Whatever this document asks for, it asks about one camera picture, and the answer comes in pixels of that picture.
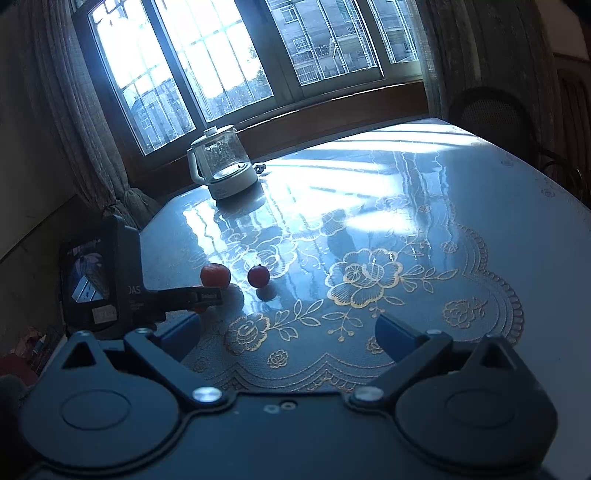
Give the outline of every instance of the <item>kettle handle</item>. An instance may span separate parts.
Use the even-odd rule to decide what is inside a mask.
[[[197,157],[195,156],[195,152],[192,148],[187,150],[187,159],[189,161],[189,171],[191,172],[191,178],[193,181],[198,185],[205,185],[205,179],[199,176],[199,172],[197,171]]]

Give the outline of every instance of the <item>kettle lid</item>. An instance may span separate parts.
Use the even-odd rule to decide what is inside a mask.
[[[225,127],[221,127],[221,128],[218,128],[218,127],[208,128],[203,131],[202,137],[199,137],[197,140],[195,140],[193,143],[191,143],[191,147],[198,147],[202,143],[209,142],[211,140],[215,140],[232,129],[234,129],[234,125],[226,125]]]

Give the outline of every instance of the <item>label sticker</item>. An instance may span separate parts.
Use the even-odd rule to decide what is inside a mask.
[[[115,322],[117,320],[117,309],[113,305],[104,305],[92,309],[92,317],[95,325],[100,323]]]

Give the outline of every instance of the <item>kettle base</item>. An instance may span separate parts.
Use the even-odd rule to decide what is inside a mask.
[[[214,200],[222,200],[246,190],[258,181],[258,175],[252,164],[247,164],[234,175],[207,185],[209,193]]]

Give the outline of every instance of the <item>metal screw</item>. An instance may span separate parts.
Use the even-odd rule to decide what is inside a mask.
[[[375,402],[384,397],[384,391],[378,387],[359,387],[355,389],[353,396],[357,401]]]
[[[272,415],[280,412],[279,405],[265,405],[262,409],[264,412]]]
[[[193,398],[199,403],[217,402],[222,395],[222,391],[216,387],[199,387],[193,390]]]
[[[291,400],[282,401],[280,404],[282,410],[295,410],[297,403]]]

